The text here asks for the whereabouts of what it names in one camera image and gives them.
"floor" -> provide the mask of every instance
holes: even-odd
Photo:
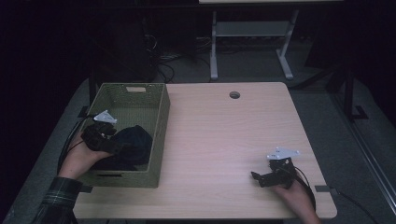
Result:
[[[284,82],[297,85],[320,72],[317,68],[304,67],[304,61],[311,46],[308,41],[293,41],[287,54],[294,80],[283,77],[275,49],[281,39],[263,40],[258,46],[244,46],[235,52],[220,51],[218,56],[219,79],[212,82]],[[209,82],[209,54],[198,54],[195,60],[179,58],[160,65],[167,80],[173,83]],[[326,92],[330,77],[322,78],[302,90],[290,90],[290,95],[299,113],[311,146],[318,159],[320,169],[329,186],[345,193],[361,204],[378,223],[396,223],[395,211],[373,175],[370,162],[365,159],[363,148],[368,147],[392,186],[396,186],[396,131],[389,123],[366,87],[355,80],[354,105],[360,105],[368,119],[349,122],[342,112],[343,89],[336,94]],[[153,82],[163,82],[158,75]],[[79,110],[89,103],[88,80],[81,83],[69,105],[60,117],[34,169],[27,178],[4,223],[29,223],[55,176],[57,157],[67,134],[78,120]],[[365,142],[357,141],[356,133]],[[360,223],[373,221],[351,201],[339,194],[333,195],[337,217],[323,220],[326,224]],[[80,220],[79,223],[107,223],[107,220]],[[146,223],[145,220],[109,220],[108,223]],[[264,223],[264,220],[242,223]],[[299,223],[296,219],[284,223]]]

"plaid shirt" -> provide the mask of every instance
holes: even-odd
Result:
[[[77,180],[55,177],[32,223],[70,224],[81,187]]]

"storage basket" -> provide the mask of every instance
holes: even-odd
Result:
[[[96,94],[89,115],[107,112],[117,120],[114,128],[141,126],[152,137],[148,164],[137,171],[90,170],[79,180],[88,186],[157,188],[163,161],[163,145],[169,115],[169,95],[165,84],[104,83]],[[91,125],[87,119],[81,130]]]

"table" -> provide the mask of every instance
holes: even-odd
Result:
[[[266,155],[295,149],[293,163],[312,188],[326,185],[283,83],[168,84],[171,100],[160,185],[94,187],[80,193],[77,218],[289,218],[294,214],[250,172],[270,172]],[[230,97],[237,91],[238,99]],[[329,192],[317,213],[336,215]]]

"hand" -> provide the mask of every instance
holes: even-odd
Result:
[[[59,177],[78,179],[99,160],[110,157],[112,154],[104,151],[92,151],[78,133],[69,146],[69,152],[64,159]]]
[[[289,189],[284,189],[280,185],[273,186],[271,189],[304,224],[320,223],[320,219],[315,212],[305,188],[297,180],[293,181]]]

